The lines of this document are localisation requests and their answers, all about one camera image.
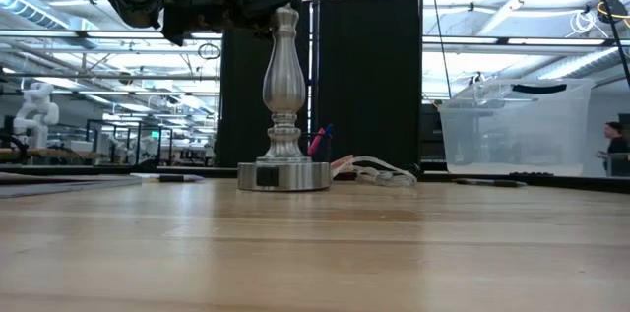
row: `clear plastic bin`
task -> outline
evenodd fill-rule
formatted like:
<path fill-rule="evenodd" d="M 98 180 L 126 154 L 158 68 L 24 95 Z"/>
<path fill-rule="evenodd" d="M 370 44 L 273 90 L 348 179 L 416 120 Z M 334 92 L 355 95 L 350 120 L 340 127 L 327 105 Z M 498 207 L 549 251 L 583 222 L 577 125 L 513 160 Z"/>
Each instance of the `clear plastic bin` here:
<path fill-rule="evenodd" d="M 439 108 L 456 174 L 582 173 L 592 80 L 494 80 Z"/>

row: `wooden tabletop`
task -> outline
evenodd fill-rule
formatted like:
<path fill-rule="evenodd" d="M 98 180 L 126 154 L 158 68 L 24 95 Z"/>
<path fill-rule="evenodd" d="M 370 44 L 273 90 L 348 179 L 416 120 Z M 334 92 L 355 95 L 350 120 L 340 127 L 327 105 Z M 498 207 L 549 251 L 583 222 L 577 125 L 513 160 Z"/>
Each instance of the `wooden tabletop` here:
<path fill-rule="evenodd" d="M 630 196 L 233 180 L 0 201 L 2 312 L 630 310 Z"/>

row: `ceiling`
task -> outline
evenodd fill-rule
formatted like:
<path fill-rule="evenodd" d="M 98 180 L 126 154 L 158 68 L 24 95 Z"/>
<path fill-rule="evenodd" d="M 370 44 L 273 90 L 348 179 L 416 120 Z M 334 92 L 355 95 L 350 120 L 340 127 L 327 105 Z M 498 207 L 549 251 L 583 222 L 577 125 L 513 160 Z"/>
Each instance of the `ceiling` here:
<path fill-rule="evenodd" d="M 76 18 L 83 25 L 103 31 L 129 31 L 117 16 L 107 0 L 30 0 L 40 3 L 42 8 L 63 18 Z M 436 35 L 441 30 L 444 35 L 468 36 L 511 36 L 511 37 L 554 37 L 554 38 L 606 38 L 612 37 L 610 25 L 599 22 L 595 17 L 595 7 L 599 0 L 425 0 L 424 30 Z M 628 4 L 630 0 L 621 0 Z M 580 11 L 590 8 L 588 15 Z M 621 37 L 626 37 L 628 28 L 617 24 Z M 0 29 L 33 29 L 42 27 L 0 9 Z M 104 108 L 123 111 L 116 103 L 144 105 L 154 112 L 182 114 L 188 116 L 185 126 L 214 126 L 217 108 L 219 82 L 217 76 L 221 59 L 217 56 L 221 41 L 187 40 L 184 48 L 171 45 L 163 39 L 142 39 L 140 37 L 101 39 L 98 47 L 90 53 L 82 52 L 81 46 L 68 45 L 58 39 L 45 37 L 14 37 L 12 42 L 25 45 L 30 51 L 44 53 L 48 59 L 17 49 L 15 44 L 6 44 L 0 38 L 0 60 L 15 72 L 49 72 L 74 74 L 77 68 L 91 69 L 94 77 L 73 81 L 81 90 L 93 91 L 160 91 L 160 92 L 201 92 L 204 95 L 175 96 L 174 104 L 164 96 L 110 95 L 102 94 L 89 101 Z M 207 46 L 207 56 L 200 57 L 197 50 Z M 451 81 L 452 91 L 464 88 L 471 76 L 481 73 L 485 78 L 520 78 L 553 62 L 566 60 L 566 57 L 579 58 L 594 51 L 592 48 L 548 45 L 539 48 L 478 46 L 450 47 L 446 53 L 446 66 L 438 48 L 426 48 L 424 53 L 424 90 L 429 97 L 447 94 L 446 75 Z M 111 79 L 112 75 L 135 76 L 132 84 L 123 85 Z M 140 77 L 164 76 L 172 81 L 141 81 Z M 613 86 L 600 88 L 611 92 L 623 92 L 627 84 L 612 83 Z"/>

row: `black partition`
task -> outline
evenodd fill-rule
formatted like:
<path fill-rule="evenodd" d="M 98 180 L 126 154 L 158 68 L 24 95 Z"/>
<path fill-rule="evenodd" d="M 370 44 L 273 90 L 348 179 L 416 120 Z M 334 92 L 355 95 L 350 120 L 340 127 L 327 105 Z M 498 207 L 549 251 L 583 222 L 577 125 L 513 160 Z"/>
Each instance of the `black partition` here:
<path fill-rule="evenodd" d="M 297 56 L 308 81 L 310 3 L 300 4 L 297 26 Z M 216 166 L 234 168 L 252 162 L 269 148 L 267 129 L 271 112 L 263 103 L 263 81 L 269 65 L 273 42 L 254 36 L 252 31 L 226 31 L 222 39 L 220 102 Z M 307 106 L 300 110 L 298 126 L 306 131 Z"/>
<path fill-rule="evenodd" d="M 319 126 L 333 158 L 418 161 L 418 0 L 320 0 Z"/>

